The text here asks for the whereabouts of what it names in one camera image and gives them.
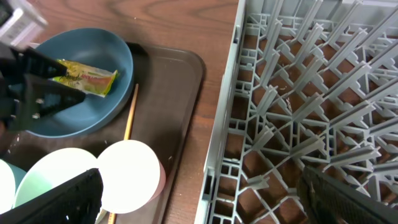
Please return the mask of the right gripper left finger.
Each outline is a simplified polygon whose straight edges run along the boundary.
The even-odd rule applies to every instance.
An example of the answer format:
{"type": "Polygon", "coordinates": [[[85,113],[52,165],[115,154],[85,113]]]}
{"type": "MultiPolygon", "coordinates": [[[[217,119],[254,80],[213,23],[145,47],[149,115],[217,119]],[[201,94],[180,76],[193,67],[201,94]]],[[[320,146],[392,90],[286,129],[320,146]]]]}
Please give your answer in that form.
{"type": "Polygon", "coordinates": [[[97,168],[62,183],[1,215],[1,223],[94,223],[101,210],[103,181],[97,168]]]}

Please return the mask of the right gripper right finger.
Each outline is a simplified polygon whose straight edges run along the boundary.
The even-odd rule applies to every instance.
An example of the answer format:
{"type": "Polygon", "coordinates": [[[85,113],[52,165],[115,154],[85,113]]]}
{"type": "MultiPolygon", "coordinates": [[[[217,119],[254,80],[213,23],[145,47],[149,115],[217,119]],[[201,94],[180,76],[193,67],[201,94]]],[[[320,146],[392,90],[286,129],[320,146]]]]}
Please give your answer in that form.
{"type": "Polygon", "coordinates": [[[305,167],[297,195],[310,223],[397,223],[397,210],[365,196],[313,167],[305,167]]]}

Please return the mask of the pink cup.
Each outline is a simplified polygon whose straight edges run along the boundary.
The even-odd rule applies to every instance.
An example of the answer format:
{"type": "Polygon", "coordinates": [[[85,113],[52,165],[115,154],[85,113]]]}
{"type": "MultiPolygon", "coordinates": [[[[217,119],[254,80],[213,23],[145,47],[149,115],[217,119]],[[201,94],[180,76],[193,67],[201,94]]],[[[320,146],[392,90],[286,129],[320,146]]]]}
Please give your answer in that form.
{"type": "Polygon", "coordinates": [[[165,186],[165,169],[145,143],[123,140],[98,157],[103,180],[102,208],[111,213],[133,212],[156,198],[165,186]]]}

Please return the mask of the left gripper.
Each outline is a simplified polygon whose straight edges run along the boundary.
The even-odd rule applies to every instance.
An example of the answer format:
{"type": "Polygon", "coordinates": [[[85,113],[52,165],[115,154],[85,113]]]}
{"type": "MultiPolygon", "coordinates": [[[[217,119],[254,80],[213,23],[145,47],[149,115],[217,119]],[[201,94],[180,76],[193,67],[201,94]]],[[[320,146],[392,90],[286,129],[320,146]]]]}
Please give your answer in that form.
{"type": "Polygon", "coordinates": [[[18,50],[1,44],[3,127],[28,130],[39,120],[83,102],[83,91],[48,80],[66,74],[66,66],[32,47],[18,50]]]}

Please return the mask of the yellow snack wrapper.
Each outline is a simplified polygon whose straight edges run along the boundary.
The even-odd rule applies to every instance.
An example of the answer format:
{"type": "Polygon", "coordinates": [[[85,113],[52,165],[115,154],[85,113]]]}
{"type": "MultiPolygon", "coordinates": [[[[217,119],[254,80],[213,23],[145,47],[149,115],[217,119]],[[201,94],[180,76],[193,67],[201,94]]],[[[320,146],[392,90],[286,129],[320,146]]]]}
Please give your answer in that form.
{"type": "Polygon", "coordinates": [[[66,66],[67,73],[64,76],[52,78],[53,81],[103,98],[109,93],[119,75],[117,70],[109,72],[65,59],[57,59],[57,62],[66,66]]]}

